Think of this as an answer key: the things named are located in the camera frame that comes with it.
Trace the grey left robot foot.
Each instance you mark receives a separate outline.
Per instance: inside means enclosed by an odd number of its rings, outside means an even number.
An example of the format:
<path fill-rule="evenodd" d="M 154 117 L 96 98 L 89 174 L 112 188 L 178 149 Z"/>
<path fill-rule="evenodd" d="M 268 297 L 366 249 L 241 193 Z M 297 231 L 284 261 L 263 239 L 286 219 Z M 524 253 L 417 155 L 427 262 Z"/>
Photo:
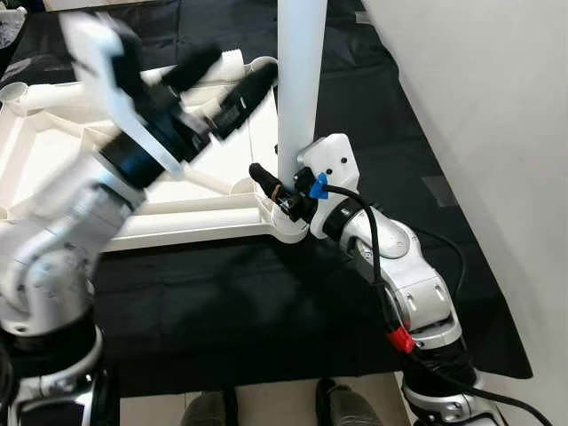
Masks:
<path fill-rule="evenodd" d="M 203 392 L 188 402 L 179 426 L 240 426 L 234 387 Z"/>

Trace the grey robot foot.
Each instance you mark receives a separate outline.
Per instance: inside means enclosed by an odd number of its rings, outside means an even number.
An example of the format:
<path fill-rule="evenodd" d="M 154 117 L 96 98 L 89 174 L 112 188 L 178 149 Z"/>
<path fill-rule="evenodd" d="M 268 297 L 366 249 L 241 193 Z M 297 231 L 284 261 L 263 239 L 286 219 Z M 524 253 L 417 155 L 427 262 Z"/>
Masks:
<path fill-rule="evenodd" d="M 316 426 L 405 426 L 403 418 L 382 413 L 364 395 L 333 378 L 320 378 L 315 389 Z"/>
<path fill-rule="evenodd" d="M 179 426 L 240 426 L 234 387 L 203 392 L 188 402 Z"/>

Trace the white plastic table top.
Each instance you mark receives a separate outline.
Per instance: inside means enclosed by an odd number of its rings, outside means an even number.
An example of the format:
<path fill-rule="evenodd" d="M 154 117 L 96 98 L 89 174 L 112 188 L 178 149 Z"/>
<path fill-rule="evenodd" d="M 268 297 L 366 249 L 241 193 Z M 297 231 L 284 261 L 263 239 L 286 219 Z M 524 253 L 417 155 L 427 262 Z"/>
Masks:
<path fill-rule="evenodd" d="M 0 231 L 31 214 L 33 196 L 85 151 L 106 145 L 117 127 L 90 103 L 22 113 L 4 98 L 29 84 L 0 88 Z M 304 232 L 290 224 L 252 181 L 258 162 L 277 170 L 279 114 L 272 94 L 228 139 L 212 139 L 184 175 L 161 175 L 146 190 L 146 202 L 126 220 L 108 250 L 134 250 L 244 236 L 271 235 L 296 242 Z"/>

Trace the black tablecloth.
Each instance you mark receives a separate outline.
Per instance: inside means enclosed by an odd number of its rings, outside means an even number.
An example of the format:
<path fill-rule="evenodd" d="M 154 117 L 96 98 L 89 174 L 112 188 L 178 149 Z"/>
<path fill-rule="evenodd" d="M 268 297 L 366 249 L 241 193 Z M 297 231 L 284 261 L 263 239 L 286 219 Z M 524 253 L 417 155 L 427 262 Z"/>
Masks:
<path fill-rule="evenodd" d="M 507 302 L 462 207 L 439 208 L 422 176 L 444 175 L 364 0 L 329 0 L 315 131 L 348 135 L 359 191 L 418 228 L 423 254 L 457 288 L 472 364 L 533 374 Z M 96 321 L 124 397 L 393 372 L 372 289 L 325 241 L 268 236 L 106 253 Z"/>

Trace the grey right robot foot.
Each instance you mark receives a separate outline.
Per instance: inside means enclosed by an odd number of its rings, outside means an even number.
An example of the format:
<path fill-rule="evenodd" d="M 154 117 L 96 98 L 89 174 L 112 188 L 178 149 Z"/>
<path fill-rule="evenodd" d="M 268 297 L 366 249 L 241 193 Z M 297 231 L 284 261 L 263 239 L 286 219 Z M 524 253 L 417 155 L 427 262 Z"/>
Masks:
<path fill-rule="evenodd" d="M 316 426 L 405 426 L 403 418 L 382 413 L 364 395 L 333 378 L 320 378 L 315 389 Z"/>

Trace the clear tape strip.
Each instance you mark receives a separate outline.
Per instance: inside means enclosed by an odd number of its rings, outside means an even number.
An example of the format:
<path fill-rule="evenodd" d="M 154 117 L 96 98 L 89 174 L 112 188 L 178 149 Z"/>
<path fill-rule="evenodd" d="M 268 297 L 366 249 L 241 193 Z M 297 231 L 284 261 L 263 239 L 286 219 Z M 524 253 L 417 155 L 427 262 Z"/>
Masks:
<path fill-rule="evenodd" d="M 458 207 L 459 203 L 455 198 L 454 191 L 452 191 L 449 182 L 446 181 L 446 176 L 422 176 L 423 185 L 430 191 L 431 196 L 437 203 L 439 208 Z"/>

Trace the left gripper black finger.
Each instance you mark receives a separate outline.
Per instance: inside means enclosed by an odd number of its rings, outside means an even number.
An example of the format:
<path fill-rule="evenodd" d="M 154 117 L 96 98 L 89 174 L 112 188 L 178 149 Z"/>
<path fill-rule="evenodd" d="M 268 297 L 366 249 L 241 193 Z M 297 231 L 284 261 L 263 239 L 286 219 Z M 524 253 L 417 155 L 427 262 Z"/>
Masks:
<path fill-rule="evenodd" d="M 210 44 L 191 51 L 186 60 L 178 62 L 160 78 L 160 84 L 175 93 L 194 88 L 222 57 L 222 49 Z"/>
<path fill-rule="evenodd" d="M 211 133 L 218 139 L 231 137 L 272 92 L 277 78 L 279 65 L 276 62 L 265 62 L 253 68 L 219 102 L 219 110 L 211 115 Z"/>

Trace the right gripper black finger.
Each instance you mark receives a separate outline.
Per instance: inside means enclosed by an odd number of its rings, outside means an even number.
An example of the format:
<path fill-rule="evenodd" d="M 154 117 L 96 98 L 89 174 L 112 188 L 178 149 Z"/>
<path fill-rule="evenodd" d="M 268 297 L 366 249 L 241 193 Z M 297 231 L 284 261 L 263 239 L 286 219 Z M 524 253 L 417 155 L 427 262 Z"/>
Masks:
<path fill-rule="evenodd" d="M 281 206 L 283 209 L 288 209 L 288 191 L 279 178 L 276 178 L 276 176 L 272 173 L 268 173 L 268 171 L 265 170 L 258 162 L 250 163 L 250 177 L 252 178 L 252 181 L 261 188 L 261 191 L 264 192 L 264 195 L 266 195 L 269 200 L 271 199 L 273 187 L 276 186 L 276 184 L 281 184 L 279 199 L 272 203 L 277 204 L 277 206 Z"/>

